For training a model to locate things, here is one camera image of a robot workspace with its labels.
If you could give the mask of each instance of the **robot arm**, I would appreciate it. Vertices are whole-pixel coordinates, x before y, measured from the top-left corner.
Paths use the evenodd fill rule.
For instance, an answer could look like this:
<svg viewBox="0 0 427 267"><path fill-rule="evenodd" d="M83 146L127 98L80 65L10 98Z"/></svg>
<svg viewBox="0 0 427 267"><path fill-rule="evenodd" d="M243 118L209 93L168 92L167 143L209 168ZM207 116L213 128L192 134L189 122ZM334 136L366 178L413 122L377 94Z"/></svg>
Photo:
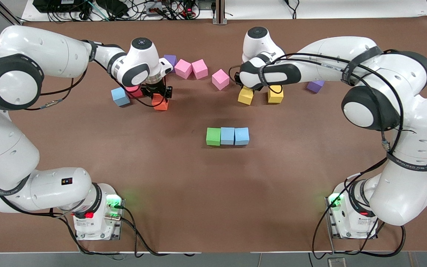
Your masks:
<svg viewBox="0 0 427 267"><path fill-rule="evenodd" d="M125 87L144 81L165 90L161 78L172 70L146 38L132 42L128 53L114 44L79 41L24 26L7 27L0 35L0 211L37 211L57 207L74 214L79 236L86 240L112 237L119 196L108 184L92 183L81 168L36 169L39 151L11 122L8 110L33 105L45 75L80 76L90 61L98 62Z"/></svg>
<svg viewBox="0 0 427 267"><path fill-rule="evenodd" d="M244 63L237 81L253 90L315 80L342 81L348 62L375 47L375 42L364 37L333 37L309 44L298 52L302 55L296 53L286 58L268 31L256 27L245 36ZM359 64L376 71L395 88L403 107L402 126L407 131L401 132L393 155L387 153L389 159L383 172L356 181L350 189L353 193L350 196L344 193L341 205L335 208L342 222L336 221L339 233L347 238L366 238L367 232L373 230L376 216L392 225L404 225L427 206L427 99L419 95L427 84L427 59L414 52L393 51L371 56ZM361 128L392 129L391 144L394 144L395 128L400 123L396 96L381 78L369 71L356 67L352 73L353 87L342 101L345 117ZM343 189L339 184L335 195ZM345 220L342 211L347 214Z"/></svg>

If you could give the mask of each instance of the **small display label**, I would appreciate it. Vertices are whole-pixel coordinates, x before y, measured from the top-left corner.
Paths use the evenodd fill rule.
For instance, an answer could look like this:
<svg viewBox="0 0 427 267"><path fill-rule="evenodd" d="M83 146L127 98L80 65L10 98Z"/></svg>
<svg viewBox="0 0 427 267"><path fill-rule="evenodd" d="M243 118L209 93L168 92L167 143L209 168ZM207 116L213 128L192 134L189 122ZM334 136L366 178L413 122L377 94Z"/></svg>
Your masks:
<svg viewBox="0 0 427 267"><path fill-rule="evenodd" d="M72 184L72 177L62 179L62 185Z"/></svg>

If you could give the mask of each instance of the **brown tabletop surface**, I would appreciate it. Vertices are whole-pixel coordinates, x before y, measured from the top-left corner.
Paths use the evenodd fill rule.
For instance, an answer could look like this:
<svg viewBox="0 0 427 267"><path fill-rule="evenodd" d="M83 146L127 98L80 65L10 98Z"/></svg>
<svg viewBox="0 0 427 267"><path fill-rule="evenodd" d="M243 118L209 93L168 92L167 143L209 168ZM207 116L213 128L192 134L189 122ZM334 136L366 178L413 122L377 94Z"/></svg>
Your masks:
<svg viewBox="0 0 427 267"><path fill-rule="evenodd" d="M427 17L348 20L236 20L226 26L192 22L29 23L76 39L119 44L148 37L159 55L204 59L209 76L173 86L169 110L133 102L119 108L110 90L117 84L95 63L62 103L47 110L10 112L40 151L38 169L83 167L94 182L112 185L126 198L137 225L156 251L310 251L324 196L344 178L384 156L378 132L349 123L340 104L349 87L326 82L317 94L306 84L285 86L279 105L266 90L251 106L237 102L239 87L218 91L211 75L241 63L247 30L263 26L286 52L335 36L363 36L382 49L427 57ZM46 77L43 91L68 86ZM422 91L427 98L427 87ZM56 99L42 97L39 103ZM207 127L249 127L245 147L208 147ZM427 208L406 225L404 250L427 250ZM121 241L85 242L90 250L132 251L133 233ZM394 250L399 227L386 226L367 250ZM338 250L356 250L360 240L335 240ZM316 250L330 250L325 223ZM0 213L0 252L76 251L66 227L51 218Z"/></svg>

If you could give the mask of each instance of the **pink cube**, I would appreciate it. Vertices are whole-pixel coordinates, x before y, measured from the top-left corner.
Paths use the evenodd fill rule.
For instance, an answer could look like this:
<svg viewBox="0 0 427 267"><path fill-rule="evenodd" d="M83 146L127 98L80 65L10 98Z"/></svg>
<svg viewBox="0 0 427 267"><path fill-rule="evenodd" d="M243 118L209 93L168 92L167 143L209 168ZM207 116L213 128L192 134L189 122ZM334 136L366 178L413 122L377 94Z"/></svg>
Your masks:
<svg viewBox="0 0 427 267"><path fill-rule="evenodd" d="M230 83L230 77L220 69L212 75L212 83L219 89L224 89Z"/></svg>
<svg viewBox="0 0 427 267"><path fill-rule="evenodd" d="M174 67L176 70L176 74L183 77L184 79L187 79L189 75L192 73L192 64L189 62L181 59Z"/></svg>
<svg viewBox="0 0 427 267"><path fill-rule="evenodd" d="M207 69L207 66L205 65L205 62L203 59L195 61L192 63L192 70L195 74L195 78L198 80L203 77L207 77L209 74L209 71Z"/></svg>
<svg viewBox="0 0 427 267"><path fill-rule="evenodd" d="M128 94L129 98L140 98L143 96L143 93L141 92L139 86L126 87L126 91L131 93Z"/></svg>

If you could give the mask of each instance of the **blue cube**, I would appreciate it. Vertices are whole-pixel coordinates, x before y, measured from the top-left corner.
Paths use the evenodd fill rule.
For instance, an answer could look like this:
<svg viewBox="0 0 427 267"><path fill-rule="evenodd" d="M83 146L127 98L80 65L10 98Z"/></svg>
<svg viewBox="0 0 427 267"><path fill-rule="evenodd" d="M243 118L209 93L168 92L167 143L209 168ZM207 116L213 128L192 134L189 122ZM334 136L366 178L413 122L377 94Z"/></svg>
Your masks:
<svg viewBox="0 0 427 267"><path fill-rule="evenodd" d="M234 144L235 128L220 128L220 144Z"/></svg>
<svg viewBox="0 0 427 267"><path fill-rule="evenodd" d="M112 90L112 98L118 106L130 103L129 98L126 96L126 92L121 87Z"/></svg>
<svg viewBox="0 0 427 267"><path fill-rule="evenodd" d="M174 66L178 63L178 58L175 55L164 55L165 59L169 61L172 65L172 73L176 73L176 70L174 69Z"/></svg>
<svg viewBox="0 0 427 267"><path fill-rule="evenodd" d="M249 142L248 127L235 128L235 145L246 145Z"/></svg>

